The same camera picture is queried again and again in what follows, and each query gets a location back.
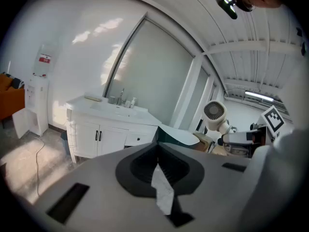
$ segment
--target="frosted glass partition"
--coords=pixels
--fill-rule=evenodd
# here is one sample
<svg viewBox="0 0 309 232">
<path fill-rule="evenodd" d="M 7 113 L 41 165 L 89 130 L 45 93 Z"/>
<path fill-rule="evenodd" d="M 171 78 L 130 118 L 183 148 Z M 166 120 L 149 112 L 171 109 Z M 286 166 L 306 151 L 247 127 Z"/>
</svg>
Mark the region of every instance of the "frosted glass partition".
<svg viewBox="0 0 309 232">
<path fill-rule="evenodd" d="M 188 75 L 192 56 L 169 34 L 145 20 L 129 42 L 107 97 L 138 99 L 136 105 L 168 125 Z"/>
<path fill-rule="evenodd" d="M 197 106 L 201 100 L 201 97 L 202 97 L 202 94 L 203 94 L 203 91 L 204 91 L 204 88 L 207 82 L 207 78 L 208 76 L 206 72 L 203 70 L 203 68 L 201 68 L 199 75 L 198 75 L 197 84 L 194 88 L 190 103 L 184 114 L 184 117 L 179 126 L 179 129 L 182 129 L 182 130 L 189 129 L 192 119 L 194 117 L 194 114 L 197 110 Z"/>
</svg>

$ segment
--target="black slot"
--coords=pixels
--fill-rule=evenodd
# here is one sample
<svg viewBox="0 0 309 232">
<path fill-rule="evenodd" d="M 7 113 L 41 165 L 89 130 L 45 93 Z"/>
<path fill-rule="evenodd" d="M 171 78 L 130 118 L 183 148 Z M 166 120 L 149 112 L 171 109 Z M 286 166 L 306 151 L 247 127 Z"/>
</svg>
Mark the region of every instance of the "black slot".
<svg viewBox="0 0 309 232">
<path fill-rule="evenodd" d="M 238 172 L 245 172 L 245 170 L 247 168 L 246 166 L 233 164 L 233 163 L 229 163 L 229 162 L 226 162 L 225 164 L 223 164 L 222 167 L 232 169 L 232 170 L 235 170 L 235 171 L 238 171 Z"/>
<path fill-rule="evenodd" d="M 46 213 L 56 221 L 65 223 L 80 200 L 88 191 L 89 186 L 75 183 Z"/>
</svg>

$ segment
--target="white cabinet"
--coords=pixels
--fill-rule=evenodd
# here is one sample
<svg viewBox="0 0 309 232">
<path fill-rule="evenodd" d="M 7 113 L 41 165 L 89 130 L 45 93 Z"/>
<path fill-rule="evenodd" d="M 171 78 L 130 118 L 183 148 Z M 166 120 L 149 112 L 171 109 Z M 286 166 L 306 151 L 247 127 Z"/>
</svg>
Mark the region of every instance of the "white cabinet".
<svg viewBox="0 0 309 232">
<path fill-rule="evenodd" d="M 128 130 L 113 127 L 100 129 L 98 156 L 124 149 L 127 133 Z"/>
<path fill-rule="evenodd" d="M 76 145 L 74 153 L 81 157 L 96 157 L 100 125 L 88 122 L 75 122 Z"/>
</svg>

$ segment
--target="gray surface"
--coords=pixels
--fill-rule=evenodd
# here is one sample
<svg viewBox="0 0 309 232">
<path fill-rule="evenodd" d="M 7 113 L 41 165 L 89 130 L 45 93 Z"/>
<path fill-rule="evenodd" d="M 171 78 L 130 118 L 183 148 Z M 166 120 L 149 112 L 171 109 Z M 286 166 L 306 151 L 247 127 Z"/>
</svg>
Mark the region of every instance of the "gray surface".
<svg viewBox="0 0 309 232">
<path fill-rule="evenodd" d="M 6 120 L 4 124 L 5 129 L 0 126 L 0 165 L 5 164 L 2 170 L 6 182 L 11 191 L 33 203 L 38 198 L 35 155 L 43 143 L 32 132 L 18 139 L 13 121 Z M 38 153 L 39 193 L 43 193 L 74 165 L 71 156 L 65 154 L 59 132 L 48 129 L 40 139 L 45 143 Z"/>
<path fill-rule="evenodd" d="M 208 228 L 216 230 L 218 218 L 226 213 L 225 204 L 234 198 L 243 173 L 221 167 L 225 162 L 247 165 L 250 160 L 237 157 L 224 157 L 197 152 L 191 149 L 170 145 L 181 153 L 198 160 L 205 168 L 205 177 L 192 195 L 179 197 L 184 212 L 195 217 L 180 228 L 175 228 L 164 217 L 151 198 L 138 198 L 130 195 L 117 182 L 115 168 L 122 158 L 142 149 L 144 146 L 127 148 L 85 162 L 51 186 L 36 202 L 35 206 L 45 212 L 74 183 L 90 186 L 69 220 L 67 226 L 78 231 L 199 231 Z"/>
</svg>

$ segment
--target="concrete floor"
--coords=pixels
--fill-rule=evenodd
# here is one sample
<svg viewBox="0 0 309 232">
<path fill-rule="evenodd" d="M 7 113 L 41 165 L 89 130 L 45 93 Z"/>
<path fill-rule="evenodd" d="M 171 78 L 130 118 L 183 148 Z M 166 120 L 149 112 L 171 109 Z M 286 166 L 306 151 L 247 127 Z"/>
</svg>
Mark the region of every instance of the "concrete floor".
<svg viewBox="0 0 309 232">
<path fill-rule="evenodd" d="M 5 129 L 0 126 L 1 172 L 12 192 L 34 203 L 38 198 L 36 153 L 43 143 L 32 132 L 18 139 L 12 120 L 5 121 L 4 125 Z M 48 129 L 40 139 L 45 145 L 37 155 L 39 194 L 82 163 L 74 164 L 71 156 L 66 155 L 59 132 Z"/>
</svg>

